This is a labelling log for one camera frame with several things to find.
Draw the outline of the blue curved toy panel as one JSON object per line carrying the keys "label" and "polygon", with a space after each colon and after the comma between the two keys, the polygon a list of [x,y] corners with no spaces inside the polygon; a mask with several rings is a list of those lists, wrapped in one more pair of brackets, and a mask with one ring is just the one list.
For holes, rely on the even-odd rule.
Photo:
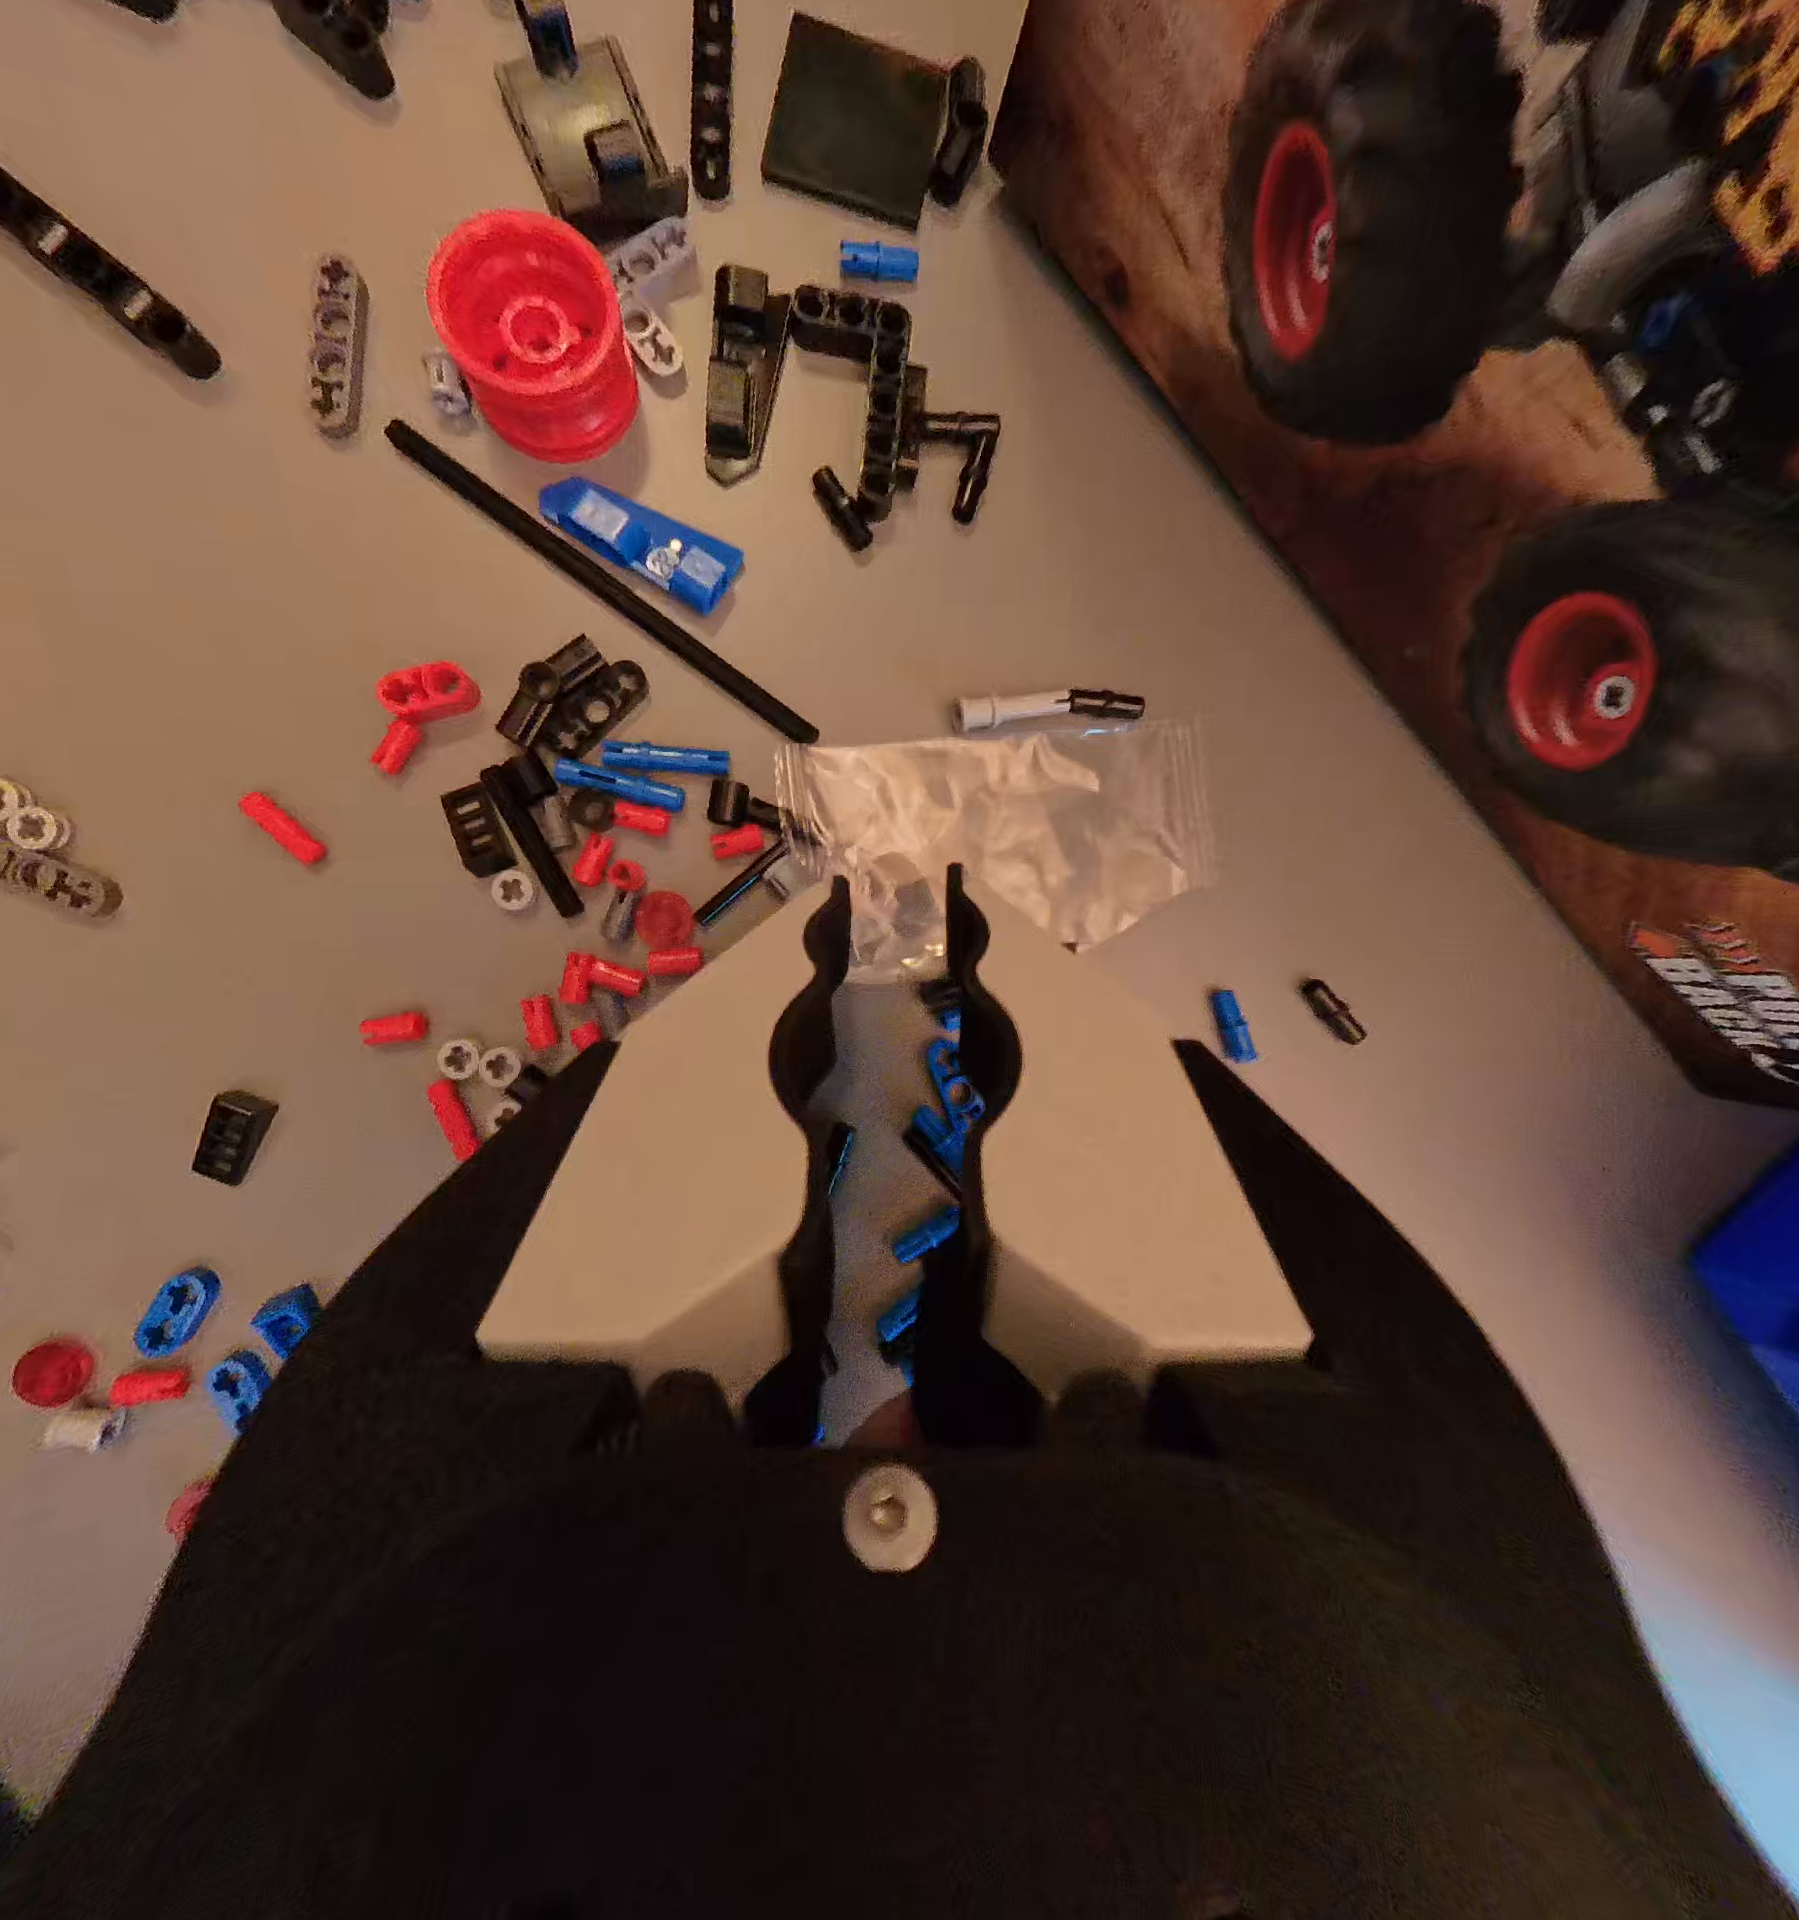
{"label": "blue curved toy panel", "polygon": [[695,614],[714,614],[744,572],[746,553],[584,477],[541,488],[553,528]]}

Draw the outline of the red toy wheel rim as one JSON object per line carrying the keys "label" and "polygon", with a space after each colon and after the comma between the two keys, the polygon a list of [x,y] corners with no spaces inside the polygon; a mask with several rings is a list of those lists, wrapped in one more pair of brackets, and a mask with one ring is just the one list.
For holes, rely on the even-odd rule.
{"label": "red toy wheel rim", "polygon": [[604,258],[571,225],[523,210],[458,222],[431,254],[427,310],[502,446],[579,466],[622,444],[638,370]]}

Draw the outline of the black square toy panel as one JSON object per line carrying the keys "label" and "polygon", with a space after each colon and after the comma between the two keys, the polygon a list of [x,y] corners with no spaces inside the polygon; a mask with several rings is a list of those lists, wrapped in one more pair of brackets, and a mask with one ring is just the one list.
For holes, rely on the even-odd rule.
{"label": "black square toy panel", "polygon": [[794,13],[761,177],[912,233],[925,206],[960,206],[986,133],[988,93],[978,59],[938,65]]}

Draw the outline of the grey desk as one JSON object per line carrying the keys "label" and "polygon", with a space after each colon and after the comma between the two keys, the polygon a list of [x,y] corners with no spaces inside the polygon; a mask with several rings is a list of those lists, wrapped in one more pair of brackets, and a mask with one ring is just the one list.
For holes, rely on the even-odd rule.
{"label": "grey desk", "polygon": [[[495,705],[581,627],[648,659],[648,734],[772,767],[766,730],[379,436],[433,423],[435,239],[535,202],[492,74],[515,45],[509,4],[405,9],[374,109],[266,4],[169,28],[0,4],[0,163],[222,355],[189,382],[0,239],[0,775],[67,808],[118,884],[184,805],[230,796],[251,825],[239,799],[263,793],[325,860],[369,783],[435,807],[489,751],[458,721],[406,778],[371,773],[375,680],[450,658]],[[858,440],[832,370],[791,370],[764,473],[732,495],[699,470],[695,398],[648,399],[607,483],[746,550],[713,640],[827,741],[1055,682],[1198,720],[1217,885],[1088,959],[1175,1033],[1237,991],[1253,1090],[1509,1364],[1702,1759],[1799,1893],[1799,1458],[1682,1270],[1799,1120],[1682,1084],[984,192],[925,252],[935,398],[1006,418],[971,533],[935,477],[879,553],[842,551],[805,491]],[[363,415],[336,444],[307,395],[325,254],[369,290]],[[17,1797],[57,1785],[143,1614],[85,1714],[0,1714]]]}

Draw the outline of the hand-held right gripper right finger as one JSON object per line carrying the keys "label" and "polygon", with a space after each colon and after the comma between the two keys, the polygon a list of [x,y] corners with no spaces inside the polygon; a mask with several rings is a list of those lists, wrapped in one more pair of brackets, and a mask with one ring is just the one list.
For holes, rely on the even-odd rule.
{"label": "hand-held right gripper right finger", "polygon": [[1048,1399],[1300,1359],[1313,1328],[1150,1004],[960,866],[944,925],[982,1338]]}

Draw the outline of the red toy connector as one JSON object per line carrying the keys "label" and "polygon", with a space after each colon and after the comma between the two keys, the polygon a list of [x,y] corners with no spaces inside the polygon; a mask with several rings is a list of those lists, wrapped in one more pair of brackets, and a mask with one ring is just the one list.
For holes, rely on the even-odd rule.
{"label": "red toy connector", "polygon": [[375,701],[385,710],[387,728],[369,764],[377,773],[399,778],[431,726],[479,710],[481,691],[462,667],[433,662],[387,673],[375,685]]}

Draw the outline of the long black toy beam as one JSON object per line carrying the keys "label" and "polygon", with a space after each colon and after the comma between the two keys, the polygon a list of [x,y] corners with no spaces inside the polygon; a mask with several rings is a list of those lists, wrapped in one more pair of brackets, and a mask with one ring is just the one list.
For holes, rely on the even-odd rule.
{"label": "long black toy beam", "polygon": [[218,350],[175,304],[1,165],[0,236],[189,381],[208,382],[220,372]]}

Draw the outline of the black toy connector block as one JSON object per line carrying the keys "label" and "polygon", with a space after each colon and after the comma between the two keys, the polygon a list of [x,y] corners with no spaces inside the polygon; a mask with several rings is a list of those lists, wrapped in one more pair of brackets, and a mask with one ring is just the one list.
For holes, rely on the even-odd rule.
{"label": "black toy connector block", "polygon": [[598,646],[579,635],[522,667],[496,732],[519,752],[581,758],[646,701],[644,667],[633,662],[607,662]]}

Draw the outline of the long black toy axle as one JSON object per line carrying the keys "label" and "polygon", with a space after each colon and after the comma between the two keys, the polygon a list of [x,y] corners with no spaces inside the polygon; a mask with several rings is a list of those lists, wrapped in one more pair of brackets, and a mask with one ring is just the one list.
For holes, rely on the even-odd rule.
{"label": "long black toy axle", "polygon": [[458,463],[408,423],[388,421],[381,428],[381,436],[411,467],[421,470],[438,486],[473,509],[473,514],[502,530],[504,537],[518,541],[541,563],[575,585],[575,588],[598,600],[598,606],[620,615],[622,621],[652,640],[662,652],[687,667],[701,682],[718,688],[720,694],[766,724],[769,730],[795,747],[815,747],[819,743],[821,734],[810,720],[771,694],[763,685],[748,677],[737,666],[722,659],[709,642],[682,627],[669,614],[660,612],[657,602],[642,596],[573,541],[564,541],[549,525],[528,515],[522,505],[504,498],[472,467]]}

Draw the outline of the pile of small toy pins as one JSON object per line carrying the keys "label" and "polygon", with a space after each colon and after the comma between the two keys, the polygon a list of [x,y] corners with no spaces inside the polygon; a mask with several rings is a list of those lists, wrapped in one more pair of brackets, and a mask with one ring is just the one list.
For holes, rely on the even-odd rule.
{"label": "pile of small toy pins", "polygon": [[687,982],[795,891],[713,927],[699,783],[665,835],[607,829],[562,920],[525,870],[461,876],[418,787],[297,866],[230,796],[157,819],[118,913],[0,891],[0,1714],[78,1718],[166,1561],[161,1514],[229,1446],[202,1381],[276,1359],[262,1301],[360,1256],[452,1167],[425,1090],[462,1078],[479,1132],[507,1050],[541,1071]]}

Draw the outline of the toy truck set box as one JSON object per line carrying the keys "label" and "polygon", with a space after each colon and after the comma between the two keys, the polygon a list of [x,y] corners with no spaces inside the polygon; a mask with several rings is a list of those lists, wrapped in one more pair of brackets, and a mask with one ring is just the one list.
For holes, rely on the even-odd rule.
{"label": "toy truck set box", "polygon": [[1046,3],[1007,205],[1705,1093],[1799,1111],[1799,3]]}

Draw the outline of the grey short toy beam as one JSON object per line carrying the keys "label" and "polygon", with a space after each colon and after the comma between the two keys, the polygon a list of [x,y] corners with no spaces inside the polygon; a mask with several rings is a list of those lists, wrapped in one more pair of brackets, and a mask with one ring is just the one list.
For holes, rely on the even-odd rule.
{"label": "grey short toy beam", "polygon": [[100,925],[122,905],[122,890],[56,852],[24,852],[0,835],[0,891],[18,901],[48,905],[74,924]]}

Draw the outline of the black curved toy panel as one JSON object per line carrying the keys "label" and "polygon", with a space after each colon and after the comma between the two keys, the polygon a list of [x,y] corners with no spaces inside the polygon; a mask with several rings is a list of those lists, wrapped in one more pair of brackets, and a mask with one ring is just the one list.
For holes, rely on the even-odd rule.
{"label": "black curved toy panel", "polygon": [[499,93],[551,215],[598,247],[685,217],[687,175],[662,157],[615,35],[575,45],[575,65],[496,66]]}

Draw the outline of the pile of black toy beams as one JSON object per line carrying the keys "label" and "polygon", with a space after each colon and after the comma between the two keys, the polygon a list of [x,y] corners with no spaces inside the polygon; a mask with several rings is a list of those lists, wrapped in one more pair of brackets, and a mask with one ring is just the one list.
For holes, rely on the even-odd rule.
{"label": "pile of black toy beams", "polygon": [[[528,53],[546,76],[575,65],[567,4],[512,6]],[[732,4],[692,9],[692,202],[722,205],[732,193],[736,29]],[[669,381],[674,350],[648,312],[650,286],[683,258],[689,230],[683,217],[662,218],[633,238],[598,247],[620,301],[629,353],[652,379]],[[713,278],[713,320],[704,381],[704,470],[720,486],[761,466],[779,379],[791,348],[835,357],[862,370],[865,403],[856,486],[830,470],[815,474],[813,491],[836,537],[856,553],[891,511],[894,498],[916,480],[923,446],[960,446],[964,466],[953,517],[969,525],[988,483],[1002,427],[993,415],[935,415],[926,407],[926,370],[912,355],[912,314],[884,286],[842,287],[802,282],[777,290],[771,277],[742,264],[718,264]]]}

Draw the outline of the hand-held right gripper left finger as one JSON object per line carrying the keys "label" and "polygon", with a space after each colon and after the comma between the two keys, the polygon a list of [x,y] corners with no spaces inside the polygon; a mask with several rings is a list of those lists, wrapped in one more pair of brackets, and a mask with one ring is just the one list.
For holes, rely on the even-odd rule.
{"label": "hand-held right gripper left finger", "polygon": [[821,1428],[832,1317],[832,1001],[845,880],[635,1021],[485,1308],[499,1359],[711,1379],[757,1444]]}

